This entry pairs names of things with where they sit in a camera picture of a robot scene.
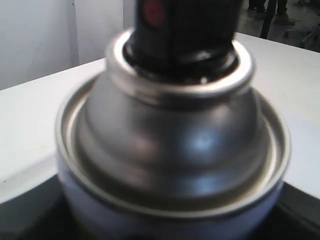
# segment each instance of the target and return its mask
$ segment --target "shoe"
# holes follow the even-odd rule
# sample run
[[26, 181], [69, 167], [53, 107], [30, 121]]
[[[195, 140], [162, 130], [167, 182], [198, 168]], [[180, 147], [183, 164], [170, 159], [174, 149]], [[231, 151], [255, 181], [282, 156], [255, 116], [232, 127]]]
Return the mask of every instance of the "shoe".
[[249, 6], [247, 11], [248, 11], [248, 13], [256, 13], [257, 12], [257, 8]]
[[296, 22], [293, 20], [290, 20], [288, 14], [284, 13], [282, 15], [275, 16], [274, 24], [282, 25], [282, 26], [294, 26]]
[[256, 20], [256, 21], [264, 20], [266, 18], [266, 15], [267, 15], [266, 12], [257, 12], [255, 14], [254, 20]]

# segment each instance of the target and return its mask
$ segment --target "black cap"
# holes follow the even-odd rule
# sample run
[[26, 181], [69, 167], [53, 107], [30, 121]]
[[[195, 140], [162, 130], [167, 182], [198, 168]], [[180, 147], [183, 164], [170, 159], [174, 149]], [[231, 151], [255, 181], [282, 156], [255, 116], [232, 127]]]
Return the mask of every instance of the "black cap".
[[125, 55], [165, 75], [221, 75], [237, 61], [232, 39], [242, 2], [137, 0], [135, 31]]

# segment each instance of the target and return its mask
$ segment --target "white table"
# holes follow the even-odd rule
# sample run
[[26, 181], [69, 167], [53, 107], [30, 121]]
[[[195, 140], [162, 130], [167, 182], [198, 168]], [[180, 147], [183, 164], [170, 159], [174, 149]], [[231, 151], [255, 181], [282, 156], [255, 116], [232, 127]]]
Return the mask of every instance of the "white table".
[[[320, 54], [238, 34], [254, 55], [253, 86], [287, 119], [292, 163], [286, 182], [320, 199]], [[0, 203], [57, 173], [55, 117], [65, 96], [104, 70], [98, 60], [0, 91]]]

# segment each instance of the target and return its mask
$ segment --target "red dot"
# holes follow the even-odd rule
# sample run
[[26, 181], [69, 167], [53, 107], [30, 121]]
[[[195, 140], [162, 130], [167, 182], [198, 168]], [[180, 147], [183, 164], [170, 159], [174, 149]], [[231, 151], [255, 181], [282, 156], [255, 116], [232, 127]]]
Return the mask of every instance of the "red dot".
[[159, 0], [144, 0], [143, 18], [152, 28], [159, 28], [165, 21], [164, 7]]

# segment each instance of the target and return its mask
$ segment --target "floor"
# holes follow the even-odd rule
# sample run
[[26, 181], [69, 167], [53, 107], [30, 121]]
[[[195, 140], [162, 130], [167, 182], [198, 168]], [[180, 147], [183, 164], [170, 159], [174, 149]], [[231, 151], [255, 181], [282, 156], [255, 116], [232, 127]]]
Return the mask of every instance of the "floor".
[[[254, 13], [248, 13], [247, 8], [249, 0], [244, 0], [241, 17], [239, 20], [238, 32], [259, 37], [263, 25], [263, 21], [254, 20]], [[288, 38], [284, 38], [287, 29], [301, 29], [315, 27], [320, 23], [320, 16], [318, 16], [314, 9], [310, 6], [298, 4], [298, 0], [288, 0], [287, 13], [292, 20], [295, 20], [294, 27], [279, 26], [271, 24], [268, 39], [284, 43], [291, 46], [298, 47], [302, 39], [306, 36], [306, 32], [293, 32], [289, 34]], [[307, 42], [306, 47], [311, 51], [320, 53], [320, 40]]]

